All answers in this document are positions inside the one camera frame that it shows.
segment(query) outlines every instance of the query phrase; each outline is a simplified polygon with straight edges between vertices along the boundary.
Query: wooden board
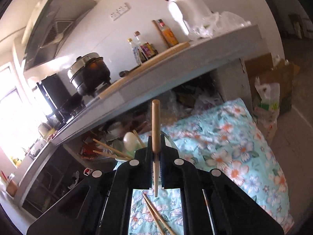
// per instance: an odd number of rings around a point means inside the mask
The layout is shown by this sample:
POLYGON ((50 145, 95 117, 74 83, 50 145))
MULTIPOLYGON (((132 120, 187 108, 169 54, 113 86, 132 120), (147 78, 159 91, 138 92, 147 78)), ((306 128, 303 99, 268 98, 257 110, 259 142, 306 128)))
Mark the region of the wooden board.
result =
POLYGON ((99 94, 100 99, 103 99, 106 97, 108 94, 112 93, 115 91, 117 88, 120 88, 124 84, 126 84, 128 81, 130 81, 132 78, 137 76, 138 74, 142 73, 145 71, 147 68, 152 67, 156 63, 162 61, 163 59, 183 50, 184 48, 188 48, 190 46, 189 42, 182 42, 179 43, 164 52, 156 55, 155 57, 151 58, 150 60, 144 62, 141 66, 136 68, 135 70, 131 71, 127 76, 124 78, 119 79, 118 81, 114 82, 110 87, 108 87, 106 90, 104 90, 101 94, 99 94))

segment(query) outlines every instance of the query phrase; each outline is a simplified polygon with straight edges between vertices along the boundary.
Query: electrical outlet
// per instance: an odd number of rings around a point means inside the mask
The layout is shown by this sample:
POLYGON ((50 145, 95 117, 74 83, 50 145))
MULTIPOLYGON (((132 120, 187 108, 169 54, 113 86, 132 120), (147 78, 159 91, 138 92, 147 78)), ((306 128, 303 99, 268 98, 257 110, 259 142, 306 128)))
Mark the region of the electrical outlet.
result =
POLYGON ((120 16, 121 16, 121 15, 120 15, 120 13, 118 13, 118 11, 114 11, 114 12, 112 12, 112 13, 110 14, 110 19, 111 19, 112 21, 115 21, 115 20, 117 20, 120 16))
POLYGON ((126 3, 117 8, 117 12, 120 13, 121 15, 124 14, 126 11, 129 11, 129 7, 127 6, 126 3))

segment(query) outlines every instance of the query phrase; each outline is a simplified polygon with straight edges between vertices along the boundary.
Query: white container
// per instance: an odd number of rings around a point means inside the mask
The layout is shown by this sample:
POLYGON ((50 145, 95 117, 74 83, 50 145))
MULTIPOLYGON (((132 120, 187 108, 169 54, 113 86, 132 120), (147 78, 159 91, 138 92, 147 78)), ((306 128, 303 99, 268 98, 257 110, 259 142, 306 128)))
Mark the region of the white container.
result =
POLYGON ((201 27, 212 12, 203 0, 167 0, 168 9, 175 21, 179 23, 185 35, 191 40, 198 38, 193 28, 201 27))

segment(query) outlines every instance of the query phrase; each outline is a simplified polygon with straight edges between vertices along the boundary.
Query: range hood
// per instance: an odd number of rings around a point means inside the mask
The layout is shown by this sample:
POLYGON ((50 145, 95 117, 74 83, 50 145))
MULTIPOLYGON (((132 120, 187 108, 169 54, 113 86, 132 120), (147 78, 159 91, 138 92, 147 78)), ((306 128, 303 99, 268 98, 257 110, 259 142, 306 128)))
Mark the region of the range hood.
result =
POLYGON ((54 59, 71 31, 95 5, 94 0, 47 0, 26 45, 24 71, 54 59))

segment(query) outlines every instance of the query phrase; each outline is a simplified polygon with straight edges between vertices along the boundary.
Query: blue floral fabric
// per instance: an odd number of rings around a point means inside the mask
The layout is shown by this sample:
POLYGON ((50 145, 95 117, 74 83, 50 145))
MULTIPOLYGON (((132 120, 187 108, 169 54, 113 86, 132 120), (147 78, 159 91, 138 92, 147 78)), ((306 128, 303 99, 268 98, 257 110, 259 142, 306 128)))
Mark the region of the blue floral fabric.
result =
MULTIPOLYGON (((205 171, 218 168, 259 204, 284 229, 293 225, 289 214, 288 186, 281 167, 257 129, 243 101, 228 101, 221 106, 182 119, 162 128, 173 140, 181 158, 205 171)), ((149 133, 141 135, 147 141, 149 133)), ((179 189, 134 190, 130 235, 161 235, 145 205, 145 193, 173 231, 183 234, 179 189)))

